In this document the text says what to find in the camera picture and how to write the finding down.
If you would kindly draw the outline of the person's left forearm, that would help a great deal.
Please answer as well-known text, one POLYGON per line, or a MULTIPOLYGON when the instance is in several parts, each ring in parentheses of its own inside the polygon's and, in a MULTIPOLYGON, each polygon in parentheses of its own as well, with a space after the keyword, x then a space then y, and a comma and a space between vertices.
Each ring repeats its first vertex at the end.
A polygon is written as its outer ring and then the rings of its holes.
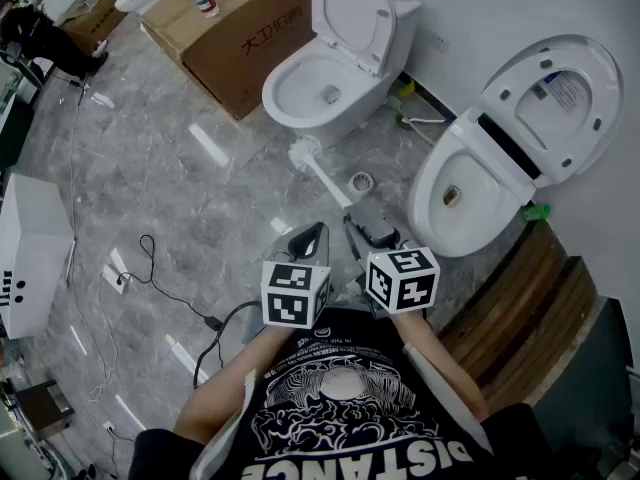
POLYGON ((224 368, 197 388, 180 412, 173 432, 206 445, 244 404, 245 378, 264 374, 293 328, 267 326, 224 368))

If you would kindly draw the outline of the white smart toilet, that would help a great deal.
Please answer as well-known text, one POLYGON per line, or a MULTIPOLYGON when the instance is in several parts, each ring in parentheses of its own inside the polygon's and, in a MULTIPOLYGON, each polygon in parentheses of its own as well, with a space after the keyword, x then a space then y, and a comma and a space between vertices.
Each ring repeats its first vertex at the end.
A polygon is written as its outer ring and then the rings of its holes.
POLYGON ((418 242, 443 257, 488 245, 538 190, 604 153, 623 96, 616 60, 593 39, 557 35, 513 56, 416 175, 407 215, 418 242))

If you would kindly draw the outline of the brown wooden slat platform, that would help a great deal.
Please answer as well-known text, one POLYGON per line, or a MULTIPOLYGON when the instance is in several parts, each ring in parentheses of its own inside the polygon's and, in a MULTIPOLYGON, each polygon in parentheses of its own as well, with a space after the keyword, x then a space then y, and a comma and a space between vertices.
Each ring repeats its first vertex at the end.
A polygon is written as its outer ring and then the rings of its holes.
POLYGON ((546 222, 531 222, 439 337, 497 411, 541 385, 596 297, 583 259, 568 255, 546 222))

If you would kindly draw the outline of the large brown cardboard box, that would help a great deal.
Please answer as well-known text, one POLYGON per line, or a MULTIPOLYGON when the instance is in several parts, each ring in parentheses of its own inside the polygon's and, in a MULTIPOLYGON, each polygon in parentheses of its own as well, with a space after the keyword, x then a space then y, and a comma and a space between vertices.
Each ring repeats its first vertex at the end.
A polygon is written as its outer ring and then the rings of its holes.
POLYGON ((159 0, 142 17, 152 40, 236 119, 262 101, 267 76, 308 43, 311 0, 215 0, 205 16, 193 0, 159 0))

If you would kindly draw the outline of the white floor socket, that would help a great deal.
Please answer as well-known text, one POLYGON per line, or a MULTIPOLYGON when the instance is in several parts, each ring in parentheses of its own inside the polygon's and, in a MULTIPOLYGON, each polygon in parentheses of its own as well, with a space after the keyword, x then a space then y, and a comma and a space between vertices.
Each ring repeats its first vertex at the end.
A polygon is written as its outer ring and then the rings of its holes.
POLYGON ((129 273, 121 273, 110 264, 104 265, 102 276, 120 295, 125 292, 130 280, 129 273))

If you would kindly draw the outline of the round white floor drain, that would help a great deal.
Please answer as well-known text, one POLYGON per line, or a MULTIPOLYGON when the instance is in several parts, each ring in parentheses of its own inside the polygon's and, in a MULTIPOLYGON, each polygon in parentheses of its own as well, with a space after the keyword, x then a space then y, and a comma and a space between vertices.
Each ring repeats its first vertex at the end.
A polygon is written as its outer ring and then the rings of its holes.
POLYGON ((368 195, 374 188, 375 181, 366 172, 355 173, 348 182, 350 193, 358 198, 368 195))

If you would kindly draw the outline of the person's black printed t-shirt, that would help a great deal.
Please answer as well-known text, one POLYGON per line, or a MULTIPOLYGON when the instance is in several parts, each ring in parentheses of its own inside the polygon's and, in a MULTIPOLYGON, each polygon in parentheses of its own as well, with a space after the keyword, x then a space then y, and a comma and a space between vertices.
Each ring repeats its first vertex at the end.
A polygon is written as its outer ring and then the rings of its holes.
POLYGON ((391 317, 330 308, 246 376, 208 444, 140 433, 128 480, 552 480, 531 407, 489 412, 479 422, 391 317))

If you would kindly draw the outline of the dark wooden stool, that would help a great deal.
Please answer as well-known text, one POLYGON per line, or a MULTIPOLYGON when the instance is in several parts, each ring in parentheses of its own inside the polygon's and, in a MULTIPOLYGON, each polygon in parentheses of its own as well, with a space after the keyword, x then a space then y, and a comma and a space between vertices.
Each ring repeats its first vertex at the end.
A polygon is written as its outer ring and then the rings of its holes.
POLYGON ((37 441, 44 441, 71 425, 75 410, 56 380, 15 392, 17 404, 37 441))

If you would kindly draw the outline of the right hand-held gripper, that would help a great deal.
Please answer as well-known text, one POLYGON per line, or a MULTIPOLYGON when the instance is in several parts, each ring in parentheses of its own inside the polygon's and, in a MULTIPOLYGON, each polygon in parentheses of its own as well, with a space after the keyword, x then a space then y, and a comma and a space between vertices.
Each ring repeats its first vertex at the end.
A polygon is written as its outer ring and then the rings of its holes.
POLYGON ((434 304, 441 268, 428 247, 398 234, 371 205, 352 205, 343 219, 351 253, 365 269, 365 291, 391 315, 434 304))

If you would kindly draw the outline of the white cabinet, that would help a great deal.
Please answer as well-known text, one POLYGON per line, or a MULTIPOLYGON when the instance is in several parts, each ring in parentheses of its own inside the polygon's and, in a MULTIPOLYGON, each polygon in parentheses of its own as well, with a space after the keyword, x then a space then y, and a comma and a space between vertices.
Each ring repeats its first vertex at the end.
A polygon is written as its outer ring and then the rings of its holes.
POLYGON ((46 328, 73 240, 58 187, 11 174, 0 208, 0 320, 10 339, 46 328))

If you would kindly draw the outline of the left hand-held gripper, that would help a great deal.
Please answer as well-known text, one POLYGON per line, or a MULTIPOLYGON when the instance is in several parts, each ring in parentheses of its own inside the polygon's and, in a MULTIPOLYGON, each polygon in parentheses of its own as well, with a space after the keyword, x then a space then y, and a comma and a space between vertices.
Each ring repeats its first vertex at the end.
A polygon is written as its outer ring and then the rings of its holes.
POLYGON ((281 235, 263 262, 262 316, 266 325, 311 329, 329 301, 329 228, 323 222, 281 235))

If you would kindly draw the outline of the small brown cardboard box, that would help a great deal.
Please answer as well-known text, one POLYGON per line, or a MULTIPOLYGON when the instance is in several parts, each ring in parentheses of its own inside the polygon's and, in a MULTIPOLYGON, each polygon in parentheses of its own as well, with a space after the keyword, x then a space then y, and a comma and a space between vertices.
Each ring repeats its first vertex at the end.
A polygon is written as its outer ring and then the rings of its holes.
POLYGON ((58 26, 86 55, 91 55, 124 19, 116 0, 75 0, 58 20, 58 26))

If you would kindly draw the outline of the person's right forearm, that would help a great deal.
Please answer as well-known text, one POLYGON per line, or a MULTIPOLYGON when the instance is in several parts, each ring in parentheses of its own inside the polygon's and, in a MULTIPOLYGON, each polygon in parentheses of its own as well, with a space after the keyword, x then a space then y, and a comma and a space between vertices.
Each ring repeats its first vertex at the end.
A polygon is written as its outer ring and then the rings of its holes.
POLYGON ((392 315, 405 344, 414 346, 445 379, 474 417, 482 422, 490 412, 484 395, 472 377, 456 362, 418 311, 392 315))

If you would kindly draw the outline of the white toilet with round lid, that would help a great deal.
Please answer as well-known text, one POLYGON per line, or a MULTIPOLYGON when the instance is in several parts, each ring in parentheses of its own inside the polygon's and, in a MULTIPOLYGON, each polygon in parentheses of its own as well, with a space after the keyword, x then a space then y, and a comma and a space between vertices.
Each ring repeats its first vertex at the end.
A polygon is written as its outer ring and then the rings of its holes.
POLYGON ((404 70, 419 0, 311 0, 315 34, 262 90, 266 112, 331 147, 365 124, 404 70))

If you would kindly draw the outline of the white toilet brush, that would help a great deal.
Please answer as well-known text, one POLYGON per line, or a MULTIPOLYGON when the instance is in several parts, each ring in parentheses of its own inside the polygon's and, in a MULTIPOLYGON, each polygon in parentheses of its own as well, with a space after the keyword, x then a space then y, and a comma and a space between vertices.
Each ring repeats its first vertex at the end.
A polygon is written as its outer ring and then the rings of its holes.
POLYGON ((304 136, 296 139, 289 148, 289 158, 292 164, 303 173, 314 174, 332 195, 337 204, 346 209, 353 202, 326 174, 316 160, 316 155, 322 150, 318 139, 304 136))

